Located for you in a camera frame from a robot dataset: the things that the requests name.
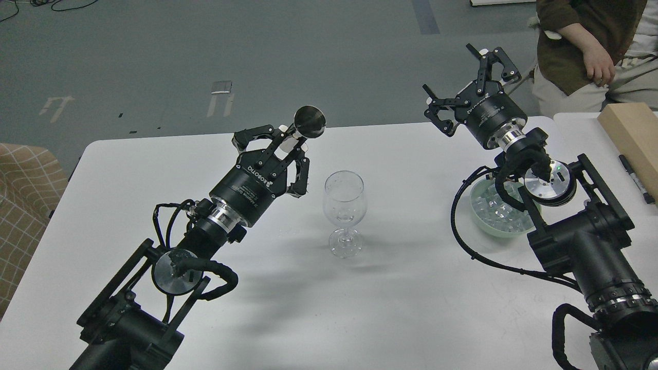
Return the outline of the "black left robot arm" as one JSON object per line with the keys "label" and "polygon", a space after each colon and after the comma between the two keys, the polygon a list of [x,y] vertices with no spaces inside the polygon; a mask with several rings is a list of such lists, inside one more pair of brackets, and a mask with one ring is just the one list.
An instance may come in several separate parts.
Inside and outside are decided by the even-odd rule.
{"label": "black left robot arm", "polygon": [[306,193],[306,140],[325,124],[294,123],[243,129],[233,134],[235,165],[208,198],[168,203],[167,231],[153,224],[155,246],[144,240],[108,282],[77,323],[87,348],[73,369],[163,369],[184,339],[178,331],[195,302],[231,292],[239,278],[212,256],[246,230],[284,194]]}

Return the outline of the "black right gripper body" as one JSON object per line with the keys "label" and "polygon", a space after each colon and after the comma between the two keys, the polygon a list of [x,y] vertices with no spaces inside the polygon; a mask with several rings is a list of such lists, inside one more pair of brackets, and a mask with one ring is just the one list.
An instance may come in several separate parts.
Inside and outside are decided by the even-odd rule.
{"label": "black right gripper body", "polygon": [[456,98],[468,103],[456,108],[456,120],[465,125],[476,141],[486,150],[498,147],[494,134],[505,124],[517,123],[523,127],[527,114],[504,92],[498,81],[485,82],[483,95],[477,94],[477,86],[472,81]]}

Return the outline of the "person's bare hand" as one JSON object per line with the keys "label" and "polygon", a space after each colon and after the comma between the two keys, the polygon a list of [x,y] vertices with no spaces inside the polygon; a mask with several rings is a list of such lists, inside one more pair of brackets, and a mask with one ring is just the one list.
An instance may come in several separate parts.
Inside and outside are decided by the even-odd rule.
{"label": "person's bare hand", "polygon": [[590,45],[583,50],[583,63],[586,77],[597,87],[604,87],[613,82],[616,67],[608,52],[599,44]]}

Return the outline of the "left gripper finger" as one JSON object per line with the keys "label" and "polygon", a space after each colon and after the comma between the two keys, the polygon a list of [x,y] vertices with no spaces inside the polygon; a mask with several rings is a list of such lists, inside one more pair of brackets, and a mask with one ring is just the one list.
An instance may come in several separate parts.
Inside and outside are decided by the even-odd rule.
{"label": "left gripper finger", "polygon": [[[288,184],[287,169],[292,162],[295,163],[296,173],[294,181]],[[302,145],[294,145],[291,152],[275,165],[275,198],[284,194],[290,194],[296,198],[304,196],[308,185],[309,166],[310,161],[306,157]]]}
{"label": "left gripper finger", "polygon": [[270,140],[270,145],[254,161],[255,165],[264,165],[273,156],[273,151],[283,143],[284,139],[293,136],[296,132],[297,130],[293,126],[275,128],[272,125],[263,125],[256,128],[243,129],[233,134],[233,146],[242,154],[242,152],[247,150],[248,145],[252,141]]}

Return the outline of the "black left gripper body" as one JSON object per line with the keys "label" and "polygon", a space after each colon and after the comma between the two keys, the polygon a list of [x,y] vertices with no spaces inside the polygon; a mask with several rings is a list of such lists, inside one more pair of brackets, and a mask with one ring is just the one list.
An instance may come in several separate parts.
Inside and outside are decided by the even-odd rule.
{"label": "black left gripper body", "polygon": [[235,211],[240,225],[253,227],[273,200],[287,191],[287,168],[294,160],[293,152],[284,159],[266,149],[242,152],[209,196]]}

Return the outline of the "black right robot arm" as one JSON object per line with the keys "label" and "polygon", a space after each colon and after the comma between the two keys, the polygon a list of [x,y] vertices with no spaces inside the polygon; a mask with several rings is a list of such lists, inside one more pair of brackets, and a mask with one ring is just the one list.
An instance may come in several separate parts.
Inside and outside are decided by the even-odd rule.
{"label": "black right robot arm", "polygon": [[[572,369],[565,353],[565,318],[593,329],[592,357],[599,369],[656,369],[656,299],[632,269],[623,248],[634,228],[604,179],[585,154],[576,161],[555,161],[546,152],[548,135],[540,128],[524,133],[528,116],[506,94],[504,86],[521,75],[501,47],[468,51],[479,61],[477,77],[450,99],[428,94],[425,116],[451,137],[463,125],[485,150],[501,149],[496,167],[481,166],[454,196],[450,225],[461,248],[485,265],[562,284],[582,293],[585,313],[570,304],[555,309],[552,352],[557,365]],[[456,227],[459,200],[472,183],[492,175],[501,200],[527,212],[534,230],[529,246],[542,271],[515,268],[486,258],[470,248]]]}

